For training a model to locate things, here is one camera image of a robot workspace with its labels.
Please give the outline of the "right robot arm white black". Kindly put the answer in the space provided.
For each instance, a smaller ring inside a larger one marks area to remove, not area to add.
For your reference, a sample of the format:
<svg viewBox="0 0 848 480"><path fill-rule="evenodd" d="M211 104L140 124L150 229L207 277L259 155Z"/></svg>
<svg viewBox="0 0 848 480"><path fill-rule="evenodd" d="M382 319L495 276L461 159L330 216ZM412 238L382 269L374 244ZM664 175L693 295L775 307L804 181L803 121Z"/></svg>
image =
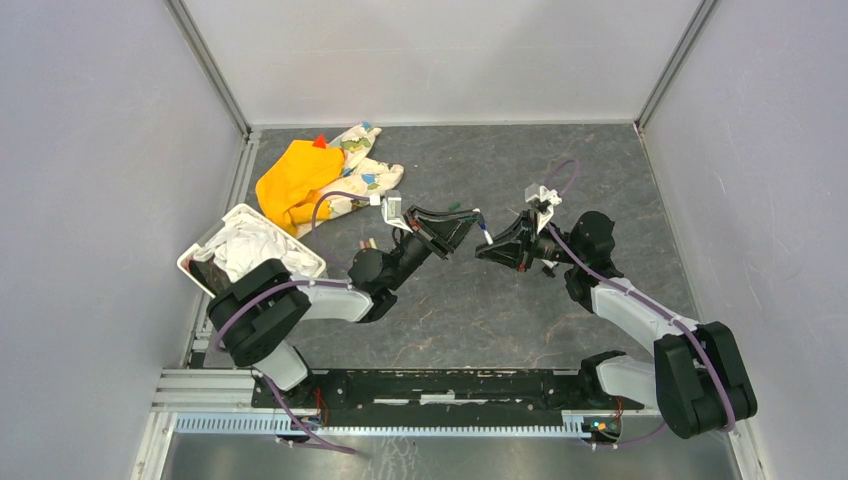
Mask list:
<svg viewBox="0 0 848 480"><path fill-rule="evenodd" d="M475 256L516 271L536 261L568 265L569 298L650 353L648 362L619 350L584 359L577 392L585 405L602 408L615 397L635 401L657 409L683 439L731 431L754 417L758 399L731 329L678 314L637 289L612 260L613 230L613 220L599 211L583 213L565 232L541 227L527 210L478 246Z"/></svg>

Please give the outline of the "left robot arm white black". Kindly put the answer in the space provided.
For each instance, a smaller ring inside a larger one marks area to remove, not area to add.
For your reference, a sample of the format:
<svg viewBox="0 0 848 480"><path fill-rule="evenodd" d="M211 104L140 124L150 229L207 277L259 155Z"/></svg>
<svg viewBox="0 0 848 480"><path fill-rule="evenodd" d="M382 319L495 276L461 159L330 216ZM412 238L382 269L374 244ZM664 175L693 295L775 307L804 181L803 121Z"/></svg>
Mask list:
<svg viewBox="0 0 848 480"><path fill-rule="evenodd" d="M207 308L215 329L210 348L227 353L238 367L276 353L296 360L286 338L298 323L381 319L396 304L396 290L429 257L448 258L484 223L478 209L434 212L412 206L402 218L406 226L393 249L358 250L345 280L297 275L279 259L263 261L213 297Z"/></svg>

